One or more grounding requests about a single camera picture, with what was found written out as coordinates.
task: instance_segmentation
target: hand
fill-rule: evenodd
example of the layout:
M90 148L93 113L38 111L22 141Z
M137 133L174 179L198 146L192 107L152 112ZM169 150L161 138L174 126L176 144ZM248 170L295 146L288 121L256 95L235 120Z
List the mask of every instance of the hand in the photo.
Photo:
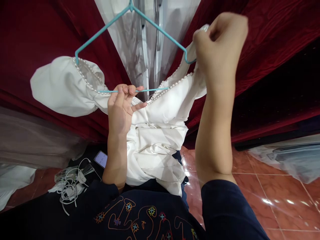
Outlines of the hand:
M234 79L247 34L247 17L229 12L221 13L207 32L196 31L193 41L199 69L216 83Z
M147 103L137 104L131 107L131 101L136 92L143 90L143 86L119 84L114 89L119 92L112 93L108 100L109 133L114 136L126 136L130 130L132 114L144 108Z

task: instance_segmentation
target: puffy sleeve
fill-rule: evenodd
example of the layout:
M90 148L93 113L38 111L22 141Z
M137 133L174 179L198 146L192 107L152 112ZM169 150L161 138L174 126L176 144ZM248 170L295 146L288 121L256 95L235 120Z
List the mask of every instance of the puffy sleeve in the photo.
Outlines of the puffy sleeve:
M104 75L92 62L62 56L36 70L30 80L33 97L51 110L79 117L94 112L98 107L107 114L110 94L104 85Z

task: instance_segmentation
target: left hand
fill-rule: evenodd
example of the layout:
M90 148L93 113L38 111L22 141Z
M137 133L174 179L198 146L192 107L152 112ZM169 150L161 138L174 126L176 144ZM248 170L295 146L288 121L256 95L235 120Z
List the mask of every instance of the left hand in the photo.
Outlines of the left hand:
M108 100L109 133L115 136L126 136L130 130L132 115L135 111L147 106L147 103L140 103L131 107L131 101L138 91L142 91L143 86L119 84L114 89L119 92L111 93Z

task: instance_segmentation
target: pearl neckline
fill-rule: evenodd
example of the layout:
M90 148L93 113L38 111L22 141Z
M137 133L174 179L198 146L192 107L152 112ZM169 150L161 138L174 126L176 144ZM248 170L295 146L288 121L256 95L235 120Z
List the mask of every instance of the pearl neckline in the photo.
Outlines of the pearl neckline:
M90 73L95 77L97 78L97 80L102 84L102 86L105 88L105 90L108 90L107 86L102 82L101 78L93 71L93 69L90 67L89 63L86 61L86 60L83 60L82 58L79 58L79 61L83 62L85 65L87 65ZM110 93L102 93L102 92L99 92L97 89L94 89L93 88L93 85L90 84L88 82L88 80L86 79L86 77L83 75L82 71L80 70L80 68L78 67L77 63L76 63L76 58L73 57L72 58L72 62L73 62L73 65L74 67L77 69L78 73L80 74L81 78L86 82L86 86L87 88L89 88L90 90L98 93L98 94L101 94L101 95L110 95Z
M170 77L167 78L166 81L168 81L169 79L173 78L174 75L176 74L176 72L179 70L180 67L181 67L181 63L180 63L180 65L179 65L179 67L173 72L173 74L172 74ZM178 80L177 82L173 83L173 84L169 87L169 89L167 89L167 90L157 90L157 91L155 91L154 95L151 96L151 99L148 100L149 102L148 102L147 106L150 105L151 103L153 103L155 100L159 99L163 94L165 94L166 92L168 92L170 89L172 89L173 87L177 86L179 83L181 83L182 80L186 79L186 78L189 77L189 76L192 76L193 74L194 74L194 72L188 73L188 74L185 75L183 78L181 78L181 79ZM164 82L165 82L165 81L162 81L158 88L163 88L163 83L164 83Z
M108 90L107 86L102 82L101 78L93 71L93 69L90 67L89 63L86 61L86 60L83 60L82 58L79 58L79 61L83 62L89 69L90 73L95 77L97 78L97 80L102 84L102 86L105 88L104 90ZM72 62L73 62L73 65L74 67L77 69L78 73L80 74L81 78L86 82L86 86L87 88L89 88L90 90L94 91L95 93L98 93L98 94L101 94L101 95L107 95L107 96L110 96L111 93L103 93L103 92L100 92L100 90L97 90L97 89L94 89L93 88L93 85L90 84L88 82L88 80L86 79L86 77L84 76L84 74L82 73L82 71L80 70L79 66L77 65L76 63L76 58L73 57L72 58ZM180 69L181 67L181 63L179 65L179 67L174 71L174 73L167 78L166 81L168 81L169 79L173 78L174 75L176 74L176 72ZM180 80L178 80L177 82L173 83L169 89L166 89L166 90L156 90L154 95L151 96L151 99L150 100L147 100L147 106L149 106L151 103L153 103L155 100L159 99L162 95L164 95L166 92L168 92L170 89L172 89L173 87L177 86L182 80L186 79L187 77L189 76L192 76L194 74L194 72L192 73L188 73L187 75L185 75L183 78L181 78ZM163 88L163 84L164 84L165 81L162 81L161 84L159 85L158 88Z

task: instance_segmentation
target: right hand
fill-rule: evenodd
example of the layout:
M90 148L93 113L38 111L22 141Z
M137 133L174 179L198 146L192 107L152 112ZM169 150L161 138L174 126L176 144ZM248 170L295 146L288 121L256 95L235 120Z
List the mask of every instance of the right hand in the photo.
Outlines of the right hand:
M247 17L229 12L217 16L207 32L196 31L193 41L199 69L214 82L226 77L234 80L247 34Z

